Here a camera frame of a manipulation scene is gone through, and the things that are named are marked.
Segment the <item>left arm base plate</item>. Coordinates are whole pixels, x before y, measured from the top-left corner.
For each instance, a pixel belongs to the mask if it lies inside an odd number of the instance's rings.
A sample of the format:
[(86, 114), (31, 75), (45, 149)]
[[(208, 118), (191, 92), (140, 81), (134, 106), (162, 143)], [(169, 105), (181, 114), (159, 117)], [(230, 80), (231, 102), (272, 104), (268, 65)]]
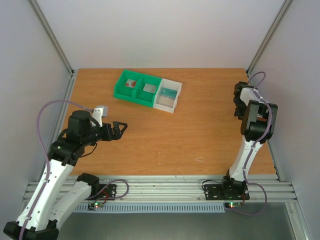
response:
[(89, 198), (86, 198), (86, 200), (98, 200), (98, 199), (112, 199), (116, 196), (117, 193), (117, 185), (116, 184), (110, 184), (106, 188), (103, 189), (102, 192), (100, 192), (98, 195), (95, 197), (90, 196)]

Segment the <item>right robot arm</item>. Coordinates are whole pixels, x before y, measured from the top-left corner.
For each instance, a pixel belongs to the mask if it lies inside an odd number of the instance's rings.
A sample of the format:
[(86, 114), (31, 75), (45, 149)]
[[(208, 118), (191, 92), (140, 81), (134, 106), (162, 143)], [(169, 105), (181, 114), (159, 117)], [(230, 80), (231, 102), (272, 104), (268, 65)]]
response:
[(222, 178), (220, 191), (226, 200), (246, 195), (249, 170), (260, 148), (273, 136), (278, 113), (277, 104), (267, 102), (257, 88), (246, 82), (238, 82), (233, 94), (242, 142), (235, 162)]

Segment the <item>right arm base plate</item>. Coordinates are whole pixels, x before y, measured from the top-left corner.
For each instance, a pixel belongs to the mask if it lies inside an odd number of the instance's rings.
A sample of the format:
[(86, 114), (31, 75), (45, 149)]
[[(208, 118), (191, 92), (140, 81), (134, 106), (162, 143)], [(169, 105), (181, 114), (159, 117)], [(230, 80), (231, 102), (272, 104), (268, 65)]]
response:
[(218, 184), (204, 183), (202, 185), (207, 201), (231, 201), (249, 200), (248, 186), (244, 181), (228, 180)]

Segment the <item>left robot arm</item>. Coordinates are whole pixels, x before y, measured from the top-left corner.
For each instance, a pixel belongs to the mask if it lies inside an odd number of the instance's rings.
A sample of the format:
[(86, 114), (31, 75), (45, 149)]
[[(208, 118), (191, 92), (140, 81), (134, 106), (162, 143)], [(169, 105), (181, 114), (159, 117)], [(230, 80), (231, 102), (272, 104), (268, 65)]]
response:
[(99, 141), (119, 140), (127, 123), (104, 123), (106, 110), (100, 106), (91, 112), (74, 111), (67, 128), (50, 146), (43, 175), (27, 206), (15, 221), (6, 223), (3, 232), (12, 240), (56, 240), (60, 228), (73, 210), (85, 200), (99, 201), (108, 185), (89, 173), (82, 173), (71, 190), (57, 200), (65, 180), (87, 146), (97, 147)]

